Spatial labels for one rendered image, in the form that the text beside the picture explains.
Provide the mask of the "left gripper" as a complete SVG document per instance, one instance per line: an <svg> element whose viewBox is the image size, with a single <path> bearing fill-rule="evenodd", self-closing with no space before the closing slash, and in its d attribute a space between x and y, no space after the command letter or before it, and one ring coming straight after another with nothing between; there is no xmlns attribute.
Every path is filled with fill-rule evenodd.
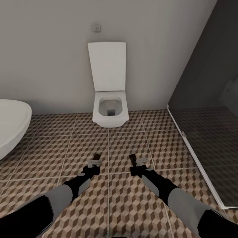
<svg viewBox="0 0 238 238"><path fill-rule="evenodd" d="M92 177L94 175L98 176L100 174L100 167L94 166L93 168L88 168L87 166L84 166L84 172L90 171L92 173Z"/></svg>

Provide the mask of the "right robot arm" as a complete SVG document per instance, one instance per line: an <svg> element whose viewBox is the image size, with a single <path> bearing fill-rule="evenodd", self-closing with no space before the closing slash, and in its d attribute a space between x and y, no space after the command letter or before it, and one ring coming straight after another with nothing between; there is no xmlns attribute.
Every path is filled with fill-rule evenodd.
<svg viewBox="0 0 238 238"><path fill-rule="evenodd" d="M142 163L148 158L136 160L130 167L131 176L139 176L143 183L154 192L185 224L197 238L238 238L238 225L220 211L194 198Z"/></svg>

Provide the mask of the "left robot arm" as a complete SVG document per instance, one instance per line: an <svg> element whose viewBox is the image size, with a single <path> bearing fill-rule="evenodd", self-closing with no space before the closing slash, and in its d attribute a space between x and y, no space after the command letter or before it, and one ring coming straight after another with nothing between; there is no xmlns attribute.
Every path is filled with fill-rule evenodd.
<svg viewBox="0 0 238 238"><path fill-rule="evenodd" d="M40 238L59 215L89 186L90 179L100 174L101 160L89 160L83 172L62 185L40 194L0 218L0 238Z"/></svg>

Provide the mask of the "mousetrap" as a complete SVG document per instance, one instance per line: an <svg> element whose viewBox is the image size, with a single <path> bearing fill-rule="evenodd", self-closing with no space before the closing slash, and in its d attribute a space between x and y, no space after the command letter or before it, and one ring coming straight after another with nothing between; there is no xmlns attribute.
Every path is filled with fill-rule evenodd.
<svg viewBox="0 0 238 238"><path fill-rule="evenodd" d="M99 160L99 159L100 159L100 157L101 157L101 155L100 155L100 154L95 154L95 156L93 157L93 160Z"/></svg>
<svg viewBox="0 0 238 238"><path fill-rule="evenodd" d="M132 154L132 155L129 155L129 157L130 157L133 167L136 166L136 164L137 164L136 163L136 160L137 160L136 155Z"/></svg>

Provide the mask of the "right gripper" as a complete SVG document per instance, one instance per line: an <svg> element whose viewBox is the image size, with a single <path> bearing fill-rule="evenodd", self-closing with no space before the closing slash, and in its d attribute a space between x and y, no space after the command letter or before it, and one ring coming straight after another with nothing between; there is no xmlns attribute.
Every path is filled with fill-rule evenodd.
<svg viewBox="0 0 238 238"><path fill-rule="evenodd" d="M146 165L130 167L131 176L139 176L139 170L141 168L147 168ZM139 176L140 177L140 176Z"/></svg>

